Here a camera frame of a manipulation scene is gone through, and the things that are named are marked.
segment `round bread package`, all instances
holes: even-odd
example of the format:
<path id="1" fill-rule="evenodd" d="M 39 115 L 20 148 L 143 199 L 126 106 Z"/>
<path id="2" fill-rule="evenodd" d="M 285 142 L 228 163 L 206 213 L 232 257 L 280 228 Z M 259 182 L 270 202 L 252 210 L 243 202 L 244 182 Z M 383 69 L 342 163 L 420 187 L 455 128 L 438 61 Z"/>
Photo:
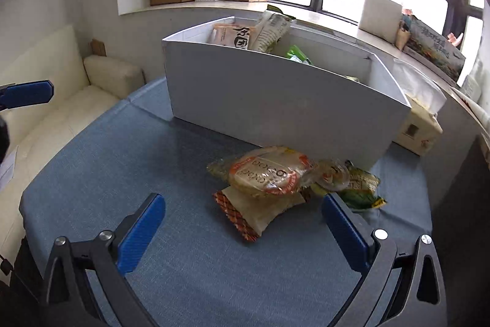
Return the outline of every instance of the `round bread package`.
<path id="1" fill-rule="evenodd" d="M 230 185 L 251 196 L 287 196 L 309 186 L 318 166 L 305 154 L 288 147 L 257 149 L 237 159 L 230 167 Z"/>

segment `white container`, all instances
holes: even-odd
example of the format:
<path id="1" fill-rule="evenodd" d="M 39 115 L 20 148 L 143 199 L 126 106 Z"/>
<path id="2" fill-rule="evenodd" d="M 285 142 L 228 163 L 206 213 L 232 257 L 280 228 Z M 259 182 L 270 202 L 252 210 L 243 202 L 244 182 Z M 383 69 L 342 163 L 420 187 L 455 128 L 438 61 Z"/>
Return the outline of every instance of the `white container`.
<path id="1" fill-rule="evenodd" d="M 298 26 L 274 52 L 285 55 L 296 44 L 316 67 L 206 43 L 215 23 L 234 21 L 215 20 L 163 39 L 173 114 L 258 146 L 281 144 L 312 158 L 349 159 L 371 168 L 410 112 L 379 58 Z"/>

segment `white sofa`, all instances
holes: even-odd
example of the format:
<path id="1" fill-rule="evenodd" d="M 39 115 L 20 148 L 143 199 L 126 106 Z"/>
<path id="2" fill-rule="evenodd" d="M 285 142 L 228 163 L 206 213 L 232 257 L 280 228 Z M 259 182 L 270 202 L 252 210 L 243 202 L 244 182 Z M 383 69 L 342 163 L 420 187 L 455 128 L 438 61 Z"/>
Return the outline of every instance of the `white sofa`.
<path id="1" fill-rule="evenodd" d="M 24 189 L 72 138 L 120 99 L 144 85 L 140 68 L 99 56 L 80 57 L 72 26 L 41 40 L 0 74 L 0 85 L 49 79 L 48 104 L 4 110 L 14 177 L 0 192 L 0 254 L 15 261 L 25 236 L 19 203 Z M 0 272 L 0 279 L 10 278 Z"/>

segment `blue table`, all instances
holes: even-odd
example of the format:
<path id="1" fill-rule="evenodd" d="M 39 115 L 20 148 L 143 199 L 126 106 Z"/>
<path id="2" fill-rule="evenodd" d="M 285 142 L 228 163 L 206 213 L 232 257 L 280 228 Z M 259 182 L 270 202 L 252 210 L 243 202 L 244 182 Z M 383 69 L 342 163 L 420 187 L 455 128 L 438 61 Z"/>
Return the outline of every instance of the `blue table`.
<path id="1" fill-rule="evenodd" d="M 167 216 L 126 277 L 161 326 L 327 325 L 360 275 L 322 222 L 319 200 L 288 210 L 246 243 L 214 202 L 211 194 L 227 185 L 206 165 L 255 147 L 178 120 L 171 110 L 165 79 L 154 81 L 94 121 L 36 176 L 20 210 L 39 270 L 56 237 L 92 239 L 159 192 Z M 388 205 L 366 214 L 369 223 L 395 240 L 430 233 L 418 156 L 392 144 L 372 172 Z M 94 291 L 101 296 L 100 287 Z M 370 324 L 381 317 L 386 292 Z M 102 310 L 117 324 L 106 303 Z"/>

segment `windowsill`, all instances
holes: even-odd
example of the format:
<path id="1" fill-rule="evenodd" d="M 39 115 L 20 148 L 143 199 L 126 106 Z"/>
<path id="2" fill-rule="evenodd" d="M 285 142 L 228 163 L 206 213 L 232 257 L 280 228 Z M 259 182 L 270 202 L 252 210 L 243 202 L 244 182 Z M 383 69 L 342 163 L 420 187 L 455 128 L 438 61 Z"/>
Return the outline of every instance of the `windowsill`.
<path id="1" fill-rule="evenodd" d="M 184 2 L 184 3 L 172 3 L 166 5 L 150 6 L 148 8 L 136 10 L 134 12 L 125 13 L 139 13 L 149 12 L 151 10 L 162 9 L 185 9 L 185 8 L 209 8 L 209 9 L 230 9 L 230 10 L 246 10 L 249 12 L 263 12 L 268 4 L 279 7 L 285 14 L 295 16 L 298 24 L 306 27 L 314 28 L 320 31 L 324 31 L 330 35 L 335 35 L 344 41 L 354 43 L 367 50 L 373 51 L 369 47 L 374 47 L 377 50 L 400 59 L 406 63 L 409 63 L 430 79 L 432 79 L 445 93 L 452 97 L 458 104 L 461 105 L 477 122 L 482 131 L 483 126 L 469 109 L 469 107 L 460 99 L 458 95 L 452 90 L 452 87 L 440 76 L 435 74 L 431 69 L 424 66 L 422 63 L 415 60 L 413 57 L 398 50 L 394 45 L 382 40 L 381 38 L 369 34 L 366 31 L 359 30 L 356 25 L 348 23 L 339 18 L 328 16 L 326 14 L 311 12 L 310 10 L 298 8 L 290 5 L 275 4 L 273 2 L 232 2 L 232 1 L 202 1 L 202 2 Z"/>

